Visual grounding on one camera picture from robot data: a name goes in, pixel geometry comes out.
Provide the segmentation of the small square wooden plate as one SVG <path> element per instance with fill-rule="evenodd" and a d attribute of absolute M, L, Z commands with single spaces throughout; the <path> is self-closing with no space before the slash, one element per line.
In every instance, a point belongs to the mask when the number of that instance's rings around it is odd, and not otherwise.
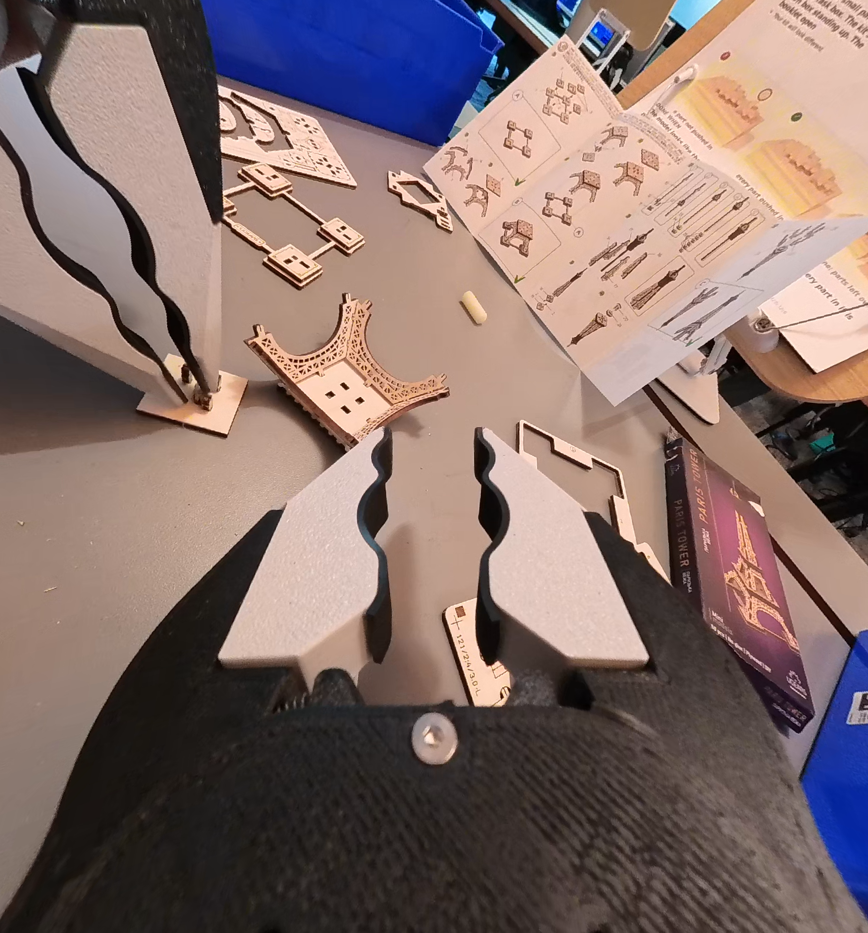
<path fill-rule="evenodd" d="M 241 401 L 248 386 L 248 380 L 229 372 L 220 371 L 218 391 L 214 392 L 212 409 L 205 411 L 193 404 L 192 387 L 197 383 L 191 375 L 185 361 L 175 355 L 168 355 L 164 365 L 188 397 L 185 404 L 174 404 L 161 396 L 144 394 L 136 407 L 137 413 L 166 422 L 198 429 L 219 437 L 228 437 Z"/>

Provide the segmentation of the grey desk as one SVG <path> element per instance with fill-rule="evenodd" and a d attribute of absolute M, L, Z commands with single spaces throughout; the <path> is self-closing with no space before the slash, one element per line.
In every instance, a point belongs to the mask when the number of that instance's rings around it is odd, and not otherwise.
<path fill-rule="evenodd" d="M 136 413 L 139 393 L 0 318 L 0 929 L 861 931 L 778 732 L 669 587 L 602 532 L 688 677 L 587 674 L 590 709 L 453 706 L 440 620 L 475 593 L 474 432 L 525 418 L 626 475 L 666 557 L 660 407 L 613 407 L 463 227 L 385 191 L 431 147 L 311 108 L 358 179 L 301 180 L 367 237 L 298 293 L 231 235 L 228 439 Z M 274 511 L 341 456 L 243 345 L 295 352 L 368 297 L 370 345 L 451 395 L 393 424 L 393 638 L 363 705 L 295 708 L 281 672 L 221 669 L 226 610 Z M 488 318 L 477 326 L 460 298 Z"/>

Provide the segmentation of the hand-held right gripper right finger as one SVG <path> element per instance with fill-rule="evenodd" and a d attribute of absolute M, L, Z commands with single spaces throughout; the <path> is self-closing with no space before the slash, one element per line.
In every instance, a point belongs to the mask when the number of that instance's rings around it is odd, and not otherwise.
<path fill-rule="evenodd" d="M 476 637 L 511 681 L 580 670 L 639 672 L 652 656 L 591 528 L 589 513 L 493 430 L 478 427 L 478 520 L 489 537 Z"/>

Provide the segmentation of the diamond wooden frame piece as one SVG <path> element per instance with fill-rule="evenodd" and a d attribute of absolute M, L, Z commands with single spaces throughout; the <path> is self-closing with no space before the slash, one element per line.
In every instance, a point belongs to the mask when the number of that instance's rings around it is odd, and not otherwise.
<path fill-rule="evenodd" d="M 453 231 L 447 201 L 433 184 L 405 171 L 394 170 L 386 173 L 386 182 L 388 191 L 397 196 L 402 206 L 429 217 L 445 232 Z"/>

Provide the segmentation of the folded assembly booklet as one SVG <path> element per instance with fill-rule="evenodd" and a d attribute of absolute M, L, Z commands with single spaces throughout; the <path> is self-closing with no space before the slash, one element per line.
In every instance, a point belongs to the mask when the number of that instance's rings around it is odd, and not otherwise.
<path fill-rule="evenodd" d="M 562 36 L 425 171 L 617 404 L 868 232 L 868 165 L 803 134 L 714 147 L 624 109 Z"/>

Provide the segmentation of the four-square wooden frame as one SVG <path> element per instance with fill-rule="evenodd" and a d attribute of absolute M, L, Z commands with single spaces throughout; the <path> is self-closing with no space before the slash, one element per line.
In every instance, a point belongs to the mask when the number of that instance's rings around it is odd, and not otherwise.
<path fill-rule="evenodd" d="M 366 245 L 362 233 L 339 217 L 325 219 L 300 202 L 293 193 L 291 181 L 277 169 L 264 162 L 245 164 L 238 170 L 241 183 L 222 193 L 222 223 L 239 239 L 264 253 L 263 264 L 288 284 L 303 289 L 323 274 L 319 259 L 336 250 L 352 256 Z M 270 201 L 285 201 L 316 224 L 316 233 L 323 245 L 306 254 L 295 245 L 274 249 L 265 239 L 254 233 L 238 219 L 236 198 L 248 191 L 256 191 Z"/>

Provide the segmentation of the small screen device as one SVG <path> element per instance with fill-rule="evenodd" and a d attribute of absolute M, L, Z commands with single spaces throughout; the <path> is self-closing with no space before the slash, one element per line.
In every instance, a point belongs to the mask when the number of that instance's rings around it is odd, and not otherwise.
<path fill-rule="evenodd" d="M 610 10 L 601 8 L 591 20 L 583 39 L 595 55 L 593 69 L 601 73 L 629 36 L 630 29 Z"/>

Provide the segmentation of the wooden tower base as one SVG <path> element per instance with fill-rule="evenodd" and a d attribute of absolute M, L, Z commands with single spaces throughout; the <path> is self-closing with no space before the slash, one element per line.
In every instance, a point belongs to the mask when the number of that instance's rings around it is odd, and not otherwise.
<path fill-rule="evenodd" d="M 381 367 L 367 343 L 370 316 L 371 301 L 345 293 L 333 335 L 311 353 L 288 353 L 259 324 L 245 342 L 280 388 L 345 449 L 402 414 L 450 393 L 445 374 L 406 381 Z"/>

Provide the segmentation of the instruction sheet on wooden stand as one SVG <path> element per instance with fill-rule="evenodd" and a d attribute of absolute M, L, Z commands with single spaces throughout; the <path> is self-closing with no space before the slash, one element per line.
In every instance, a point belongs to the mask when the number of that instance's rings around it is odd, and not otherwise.
<path fill-rule="evenodd" d="M 673 75 L 692 63 L 694 57 L 731 22 L 740 17 L 751 1 L 722 1 L 706 12 L 658 60 L 648 66 L 617 96 L 624 109 L 645 101 Z M 733 325 L 724 335 L 753 371 L 769 388 L 801 402 L 843 403 L 863 401 L 868 406 L 868 349 L 819 373 L 811 371 L 787 342 L 760 353 L 757 334 L 747 323 Z"/>

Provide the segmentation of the plywood sheet with lattice parts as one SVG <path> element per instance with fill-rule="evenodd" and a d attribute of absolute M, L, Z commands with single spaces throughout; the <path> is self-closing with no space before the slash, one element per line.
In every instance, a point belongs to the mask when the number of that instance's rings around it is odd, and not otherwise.
<path fill-rule="evenodd" d="M 443 613 L 445 631 L 468 703 L 503 706 L 510 695 L 510 672 L 501 662 L 488 664 L 483 658 L 476 636 L 476 610 L 475 598 L 447 606 Z"/>

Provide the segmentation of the blue plastic bin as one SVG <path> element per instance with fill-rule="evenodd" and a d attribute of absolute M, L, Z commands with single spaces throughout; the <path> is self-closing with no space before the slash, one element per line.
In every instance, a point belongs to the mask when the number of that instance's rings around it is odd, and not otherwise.
<path fill-rule="evenodd" d="M 441 146 L 502 41 L 462 1 L 203 1 L 220 75 Z"/>

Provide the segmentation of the printed instruction sheet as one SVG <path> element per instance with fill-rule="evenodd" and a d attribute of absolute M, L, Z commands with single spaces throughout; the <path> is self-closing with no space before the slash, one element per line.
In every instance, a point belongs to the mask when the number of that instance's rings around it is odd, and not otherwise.
<path fill-rule="evenodd" d="M 786 216 L 864 230 L 762 306 L 776 324 L 868 301 L 868 2 L 752 2 L 652 115 Z M 819 373 L 868 349 L 868 309 L 783 330 Z"/>

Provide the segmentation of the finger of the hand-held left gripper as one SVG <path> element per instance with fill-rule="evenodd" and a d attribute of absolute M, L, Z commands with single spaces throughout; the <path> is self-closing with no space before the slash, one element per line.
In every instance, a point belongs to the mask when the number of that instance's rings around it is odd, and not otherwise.
<path fill-rule="evenodd" d="M 78 157 L 120 194 L 146 239 L 166 329 L 197 384 L 218 391 L 221 226 L 212 220 L 148 34 L 55 18 L 39 75 Z"/>
<path fill-rule="evenodd" d="M 53 139 L 24 87 L 0 87 L 0 313 L 175 405 L 161 298 L 111 195 Z"/>

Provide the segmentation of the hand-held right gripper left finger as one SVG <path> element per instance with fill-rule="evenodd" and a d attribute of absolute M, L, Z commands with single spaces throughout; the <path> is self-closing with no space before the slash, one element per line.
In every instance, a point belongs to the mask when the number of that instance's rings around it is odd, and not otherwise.
<path fill-rule="evenodd" d="M 331 669 L 358 682 L 392 637 L 385 485 L 393 438 L 378 428 L 335 461 L 281 512 L 219 650 L 227 668 L 289 668 L 307 686 Z"/>

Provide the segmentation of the plywood sheet with arch cutouts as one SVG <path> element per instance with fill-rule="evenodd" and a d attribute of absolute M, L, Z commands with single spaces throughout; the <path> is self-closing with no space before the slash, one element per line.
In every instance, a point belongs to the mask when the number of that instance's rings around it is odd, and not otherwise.
<path fill-rule="evenodd" d="M 357 181 L 319 121 L 305 113 L 218 85 L 220 148 L 244 164 L 355 189 Z"/>

